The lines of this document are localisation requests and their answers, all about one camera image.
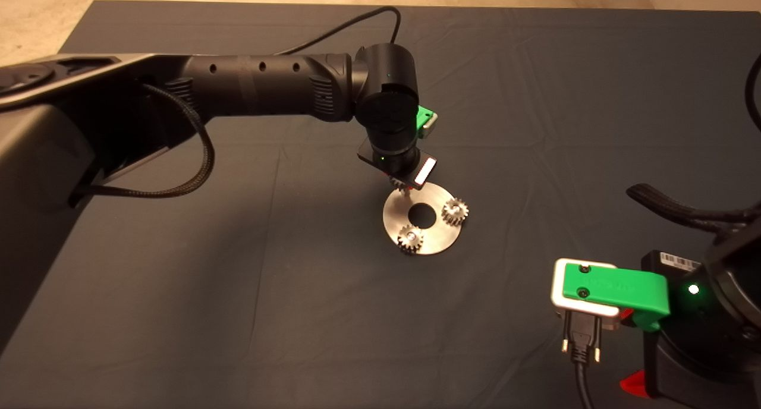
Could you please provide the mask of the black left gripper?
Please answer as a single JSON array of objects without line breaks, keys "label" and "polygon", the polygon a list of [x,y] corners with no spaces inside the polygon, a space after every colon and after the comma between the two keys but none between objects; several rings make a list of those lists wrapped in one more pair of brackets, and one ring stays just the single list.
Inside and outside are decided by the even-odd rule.
[{"label": "black left gripper", "polygon": [[403,153],[390,155],[375,151],[369,139],[360,144],[358,157],[405,187],[416,190],[426,185],[438,164],[438,159],[415,144]]}]

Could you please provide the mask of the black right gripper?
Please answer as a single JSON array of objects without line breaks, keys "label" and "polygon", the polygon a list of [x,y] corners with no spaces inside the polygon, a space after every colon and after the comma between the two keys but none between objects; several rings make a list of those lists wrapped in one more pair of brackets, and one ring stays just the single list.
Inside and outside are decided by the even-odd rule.
[{"label": "black right gripper", "polygon": [[[623,392],[690,408],[759,407],[759,270],[710,265],[651,251],[641,268],[668,284],[669,315],[646,332],[644,370],[620,380]],[[635,327],[622,310],[622,327]]]}]

